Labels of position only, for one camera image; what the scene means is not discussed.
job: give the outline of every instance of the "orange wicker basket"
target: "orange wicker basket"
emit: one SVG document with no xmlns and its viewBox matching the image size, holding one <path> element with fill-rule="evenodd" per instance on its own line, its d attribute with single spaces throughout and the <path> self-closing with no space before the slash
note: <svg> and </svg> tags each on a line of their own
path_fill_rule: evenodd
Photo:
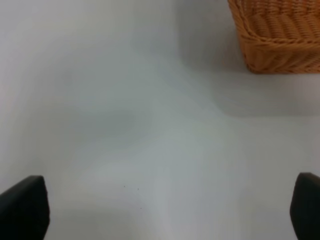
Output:
<svg viewBox="0 0 320 240">
<path fill-rule="evenodd" d="M 254 73 L 320 73 L 320 0 L 228 0 Z"/>
</svg>

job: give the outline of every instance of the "white floor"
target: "white floor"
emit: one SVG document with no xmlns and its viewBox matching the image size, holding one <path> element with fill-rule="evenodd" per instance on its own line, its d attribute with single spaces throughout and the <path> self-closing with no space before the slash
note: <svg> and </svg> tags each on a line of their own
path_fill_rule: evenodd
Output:
<svg viewBox="0 0 320 240">
<path fill-rule="evenodd" d="M 47 240 L 293 240 L 320 76 L 244 67 L 226 0 L 3 0 L 0 191 L 45 176 Z"/>
</svg>

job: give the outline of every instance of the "black plastic piece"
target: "black plastic piece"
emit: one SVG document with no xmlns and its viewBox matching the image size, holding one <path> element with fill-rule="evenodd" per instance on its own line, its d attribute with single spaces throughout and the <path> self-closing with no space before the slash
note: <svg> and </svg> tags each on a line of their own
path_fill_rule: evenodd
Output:
<svg viewBox="0 0 320 240">
<path fill-rule="evenodd" d="M 43 240 L 49 223 L 43 176 L 29 176 L 0 195 L 0 240 Z"/>
<path fill-rule="evenodd" d="M 300 173 L 295 182 L 290 216 L 298 240 L 320 240 L 320 178 Z"/>
</svg>

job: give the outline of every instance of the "basket rim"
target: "basket rim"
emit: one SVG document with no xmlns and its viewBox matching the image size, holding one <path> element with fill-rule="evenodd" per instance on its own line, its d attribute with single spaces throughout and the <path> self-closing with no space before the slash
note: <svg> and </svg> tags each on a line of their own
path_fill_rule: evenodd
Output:
<svg viewBox="0 0 320 240">
<path fill-rule="evenodd" d="M 230 10 L 238 33 L 246 41 L 247 44 L 255 45 L 257 48 L 264 50 L 282 50 L 282 51 L 309 51 L 320 50 L 320 37 L 309 38 L 280 38 L 280 37 L 264 37 L 258 35 L 248 22 L 244 15 L 244 10 L 239 4 L 239 0 L 228 0 Z"/>
</svg>

